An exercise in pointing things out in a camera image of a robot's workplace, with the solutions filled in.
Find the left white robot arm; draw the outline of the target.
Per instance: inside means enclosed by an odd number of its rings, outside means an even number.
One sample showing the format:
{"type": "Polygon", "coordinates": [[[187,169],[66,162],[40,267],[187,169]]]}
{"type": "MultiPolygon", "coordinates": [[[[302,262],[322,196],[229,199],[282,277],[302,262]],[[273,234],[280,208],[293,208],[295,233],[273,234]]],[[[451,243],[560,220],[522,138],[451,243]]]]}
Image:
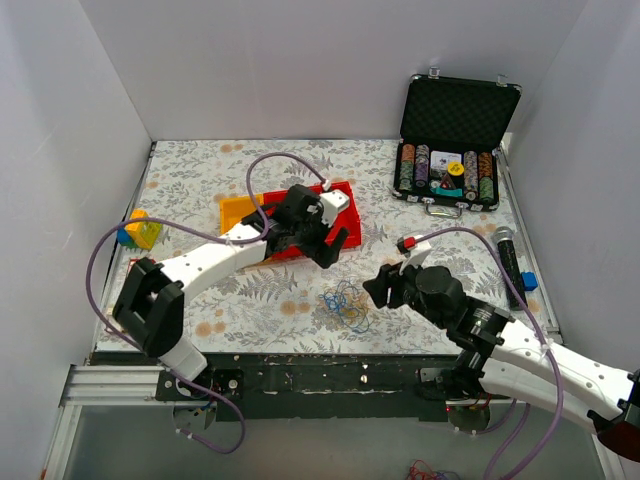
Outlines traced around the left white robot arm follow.
{"type": "Polygon", "coordinates": [[[257,208],[213,242],[160,262],[143,258],[130,269],[113,308],[113,317],[139,348],[178,378],[193,400],[213,386],[207,360],[183,332],[185,307],[198,295],[238,270],[290,247],[326,269],[337,262],[349,231],[329,235],[350,205],[340,190],[318,194],[296,184],[269,212],[257,208]]]}

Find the red plastic bin tray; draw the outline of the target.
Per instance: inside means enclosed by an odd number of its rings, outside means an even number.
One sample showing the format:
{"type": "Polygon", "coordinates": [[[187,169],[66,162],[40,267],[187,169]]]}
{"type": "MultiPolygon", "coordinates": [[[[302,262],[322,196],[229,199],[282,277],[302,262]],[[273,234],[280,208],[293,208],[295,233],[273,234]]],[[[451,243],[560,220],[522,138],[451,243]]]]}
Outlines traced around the red plastic bin tray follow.
{"type": "MultiPolygon", "coordinates": [[[[308,186],[308,188],[317,194],[323,192],[320,184],[310,185],[308,186]]],[[[340,190],[345,193],[349,197],[350,203],[346,210],[338,215],[336,223],[332,227],[327,237],[327,242],[330,244],[333,243],[339,230],[341,228],[346,228],[349,232],[349,235],[345,240],[343,249],[355,248],[357,246],[360,246],[362,243],[361,221],[356,207],[352,186],[348,181],[333,182],[332,190],[340,190]]],[[[265,192],[262,195],[263,206],[271,203],[280,203],[286,196],[286,190],[265,192]]],[[[271,258],[275,258],[276,260],[285,260],[301,256],[303,256],[303,254],[298,248],[290,247],[286,251],[275,254],[271,258]]]]}

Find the yellow plastic bin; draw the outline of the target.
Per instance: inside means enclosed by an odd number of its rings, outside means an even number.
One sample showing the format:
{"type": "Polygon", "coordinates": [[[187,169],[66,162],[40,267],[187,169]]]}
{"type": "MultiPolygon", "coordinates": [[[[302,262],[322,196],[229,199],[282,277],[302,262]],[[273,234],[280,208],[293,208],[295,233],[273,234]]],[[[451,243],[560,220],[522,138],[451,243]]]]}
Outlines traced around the yellow plastic bin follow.
{"type": "Polygon", "coordinates": [[[248,196],[222,199],[219,202],[220,233],[225,234],[255,210],[256,207],[248,196]]]}

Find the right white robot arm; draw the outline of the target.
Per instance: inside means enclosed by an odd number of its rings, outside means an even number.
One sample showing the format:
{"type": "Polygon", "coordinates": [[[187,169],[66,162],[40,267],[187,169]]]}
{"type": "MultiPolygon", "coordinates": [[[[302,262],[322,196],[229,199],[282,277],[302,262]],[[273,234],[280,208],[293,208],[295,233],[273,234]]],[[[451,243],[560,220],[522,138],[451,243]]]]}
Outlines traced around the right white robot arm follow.
{"type": "Polygon", "coordinates": [[[587,428],[614,453],[639,459],[639,374],[586,358],[508,312],[467,295],[441,266],[384,265],[363,287],[378,308],[407,306],[461,349],[450,374],[464,397],[513,397],[587,428]]]}

